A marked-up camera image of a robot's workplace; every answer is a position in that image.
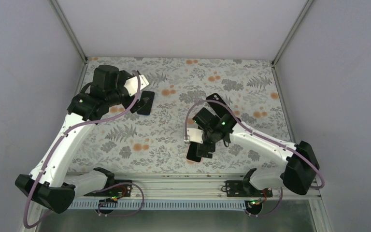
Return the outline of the black phone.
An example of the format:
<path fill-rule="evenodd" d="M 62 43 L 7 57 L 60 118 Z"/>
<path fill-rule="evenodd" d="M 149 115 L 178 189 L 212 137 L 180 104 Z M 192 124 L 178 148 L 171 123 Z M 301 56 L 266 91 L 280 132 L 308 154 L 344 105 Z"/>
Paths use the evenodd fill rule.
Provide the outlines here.
<path fill-rule="evenodd" d="M 141 94 L 142 107 L 137 111 L 138 115 L 149 116 L 151 114 L 153 102 L 155 98 L 155 92 L 153 91 L 143 91 Z"/>

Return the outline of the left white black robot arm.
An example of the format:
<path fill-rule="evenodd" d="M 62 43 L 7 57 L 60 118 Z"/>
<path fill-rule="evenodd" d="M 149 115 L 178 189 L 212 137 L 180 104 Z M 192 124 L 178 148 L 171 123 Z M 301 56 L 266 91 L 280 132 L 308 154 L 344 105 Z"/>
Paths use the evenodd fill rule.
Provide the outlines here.
<path fill-rule="evenodd" d="M 42 160 L 29 174 L 17 177 L 15 185 L 33 202 L 55 213 L 66 211 L 74 199 L 92 192 L 108 196 L 114 192 L 114 174 L 103 168 L 77 177 L 67 177 L 68 168 L 83 141 L 112 106 L 122 105 L 134 113 L 149 81 L 143 74 L 128 73 L 112 65 L 99 65 L 92 81 L 73 97 L 63 125 Z"/>

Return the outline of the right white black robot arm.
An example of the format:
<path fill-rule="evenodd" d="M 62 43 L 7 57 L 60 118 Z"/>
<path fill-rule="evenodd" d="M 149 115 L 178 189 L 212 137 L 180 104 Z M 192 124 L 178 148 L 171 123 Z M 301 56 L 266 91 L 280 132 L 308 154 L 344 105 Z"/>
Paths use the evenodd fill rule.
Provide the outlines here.
<path fill-rule="evenodd" d="M 193 155 L 211 158 L 216 144 L 223 141 L 268 159 L 265 167 L 247 171 L 242 184 L 245 195 L 254 197 L 261 190 L 279 187 L 306 195 L 316 188 L 312 183 L 320 174 L 320 166 L 308 142 L 278 140 L 249 127 L 226 108 L 212 114 L 203 107 L 192 120 L 197 128 L 185 126 L 184 140 L 190 144 L 189 152 Z"/>

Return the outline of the black phone case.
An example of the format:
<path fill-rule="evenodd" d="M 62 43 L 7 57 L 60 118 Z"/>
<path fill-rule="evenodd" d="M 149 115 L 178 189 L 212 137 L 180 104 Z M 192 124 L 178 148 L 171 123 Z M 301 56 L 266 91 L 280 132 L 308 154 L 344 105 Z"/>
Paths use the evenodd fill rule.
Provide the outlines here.
<path fill-rule="evenodd" d="M 206 97 L 206 100 L 211 100 L 208 104 L 218 116 L 218 124 L 220 126 L 226 129 L 232 129 L 237 124 L 237 120 L 232 115 L 231 109 L 226 105 L 218 93 L 209 95 Z"/>

